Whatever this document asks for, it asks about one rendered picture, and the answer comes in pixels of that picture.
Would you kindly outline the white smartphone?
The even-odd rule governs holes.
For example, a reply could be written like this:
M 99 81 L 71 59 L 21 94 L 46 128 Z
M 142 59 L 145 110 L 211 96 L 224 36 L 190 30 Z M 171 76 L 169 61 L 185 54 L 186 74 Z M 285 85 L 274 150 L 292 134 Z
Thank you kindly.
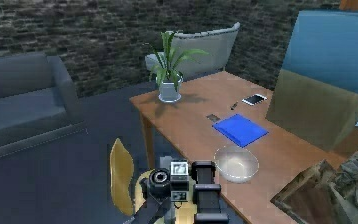
M 254 94 L 252 96 L 246 97 L 243 99 L 243 102 L 250 105 L 250 106 L 254 106 L 262 101 L 266 100 L 266 97 L 261 95 L 261 94 Z

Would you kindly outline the blue book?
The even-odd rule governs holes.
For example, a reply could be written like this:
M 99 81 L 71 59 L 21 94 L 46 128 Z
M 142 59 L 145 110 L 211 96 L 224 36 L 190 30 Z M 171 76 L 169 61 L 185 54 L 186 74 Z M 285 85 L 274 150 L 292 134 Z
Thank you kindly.
M 266 129 L 240 114 L 216 122 L 213 128 L 239 147 L 245 147 L 268 133 Z

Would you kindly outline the blue and olive box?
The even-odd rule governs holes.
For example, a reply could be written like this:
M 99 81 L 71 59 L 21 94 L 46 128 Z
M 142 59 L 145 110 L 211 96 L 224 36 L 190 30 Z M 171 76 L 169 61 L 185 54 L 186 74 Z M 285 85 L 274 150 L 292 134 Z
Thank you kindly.
M 266 119 L 330 151 L 358 123 L 358 12 L 302 10 Z

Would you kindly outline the clear glass bowl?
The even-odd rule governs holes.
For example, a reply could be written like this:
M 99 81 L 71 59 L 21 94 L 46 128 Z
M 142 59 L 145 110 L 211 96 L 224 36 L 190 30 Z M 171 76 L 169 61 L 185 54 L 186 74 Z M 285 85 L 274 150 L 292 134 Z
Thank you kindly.
M 258 159 L 249 150 L 235 145 L 218 149 L 214 161 L 221 176 L 232 183 L 248 182 L 259 170 Z

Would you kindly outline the grey sofa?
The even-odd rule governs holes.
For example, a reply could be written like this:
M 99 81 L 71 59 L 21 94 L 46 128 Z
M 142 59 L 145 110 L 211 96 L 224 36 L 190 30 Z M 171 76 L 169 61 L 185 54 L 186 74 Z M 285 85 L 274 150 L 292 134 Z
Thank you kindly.
M 75 84 L 60 57 L 0 57 L 0 158 L 84 129 Z

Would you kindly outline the brown open cardboard box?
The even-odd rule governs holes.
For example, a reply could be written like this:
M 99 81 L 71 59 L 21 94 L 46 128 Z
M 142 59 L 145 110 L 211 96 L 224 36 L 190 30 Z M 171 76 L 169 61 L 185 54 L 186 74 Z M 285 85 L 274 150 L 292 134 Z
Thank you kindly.
M 298 224 L 358 224 L 358 152 L 300 172 L 271 202 Z

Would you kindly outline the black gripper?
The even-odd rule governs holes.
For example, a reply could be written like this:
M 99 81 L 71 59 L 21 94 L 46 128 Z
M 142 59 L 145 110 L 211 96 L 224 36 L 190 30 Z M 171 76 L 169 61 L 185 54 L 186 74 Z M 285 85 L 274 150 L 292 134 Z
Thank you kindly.
M 153 170 L 148 178 L 148 189 L 150 195 L 157 200 L 170 197 L 170 172 L 165 168 Z

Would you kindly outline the brown wooden table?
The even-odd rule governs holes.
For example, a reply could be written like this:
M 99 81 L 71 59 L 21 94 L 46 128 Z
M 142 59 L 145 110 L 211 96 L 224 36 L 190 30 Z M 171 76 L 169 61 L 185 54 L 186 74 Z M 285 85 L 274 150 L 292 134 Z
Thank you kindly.
M 221 196 L 249 224 L 296 224 L 271 199 L 297 174 L 325 159 L 338 167 L 358 151 L 355 128 L 332 151 L 325 152 L 265 119 L 269 102 L 248 106 L 241 100 L 254 93 L 268 98 L 272 92 L 228 72 L 219 72 L 185 82 L 181 99 L 163 103 L 152 91 L 130 99 L 138 109 L 150 167 L 154 166 L 152 131 L 157 130 L 189 161 L 211 160 L 217 149 L 231 143 L 212 127 L 207 115 L 230 117 L 235 112 L 263 127 L 268 134 L 247 146 L 259 161 L 259 171 L 245 184 L 220 178 Z

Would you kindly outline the yellow wooden chair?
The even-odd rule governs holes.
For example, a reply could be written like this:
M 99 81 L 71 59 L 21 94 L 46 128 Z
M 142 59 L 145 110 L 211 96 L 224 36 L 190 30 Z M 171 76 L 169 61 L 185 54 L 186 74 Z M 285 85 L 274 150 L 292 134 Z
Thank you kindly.
M 170 156 L 163 157 L 161 162 L 163 166 L 161 168 L 168 168 L 169 162 L 173 161 Z M 140 184 L 135 185 L 135 201 L 132 200 L 129 191 L 129 185 L 134 174 L 134 162 L 131 154 L 126 150 L 121 140 L 117 138 L 112 146 L 109 158 L 109 169 L 110 169 L 110 192 L 113 204 L 125 215 L 131 217 L 130 220 L 123 224 L 131 224 L 133 216 L 136 211 L 141 207 L 144 202 L 142 196 L 142 190 Z M 155 169 L 144 172 L 138 179 L 142 180 L 144 177 L 148 177 L 149 174 Z M 190 224 L 190 221 L 184 218 L 184 215 L 189 215 L 191 211 L 194 211 L 196 206 L 191 202 L 176 202 L 177 206 L 181 209 L 176 211 L 179 215 L 179 224 Z M 158 220 L 155 224 L 163 224 L 163 220 Z

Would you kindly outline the green house plant glass pot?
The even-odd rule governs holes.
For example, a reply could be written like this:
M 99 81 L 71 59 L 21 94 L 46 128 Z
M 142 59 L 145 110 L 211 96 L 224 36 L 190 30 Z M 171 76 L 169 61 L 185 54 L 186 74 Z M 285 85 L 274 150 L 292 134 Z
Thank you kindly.
M 161 32 L 163 53 L 160 54 L 155 47 L 148 43 L 157 58 L 157 64 L 153 65 L 149 74 L 149 80 L 155 78 L 158 87 L 158 99 L 163 103 L 175 103 L 181 99 L 180 86 L 184 80 L 184 74 L 178 66 L 184 61 L 198 62 L 195 55 L 208 55 L 201 49 L 185 49 L 173 46 L 173 40 L 177 31 Z

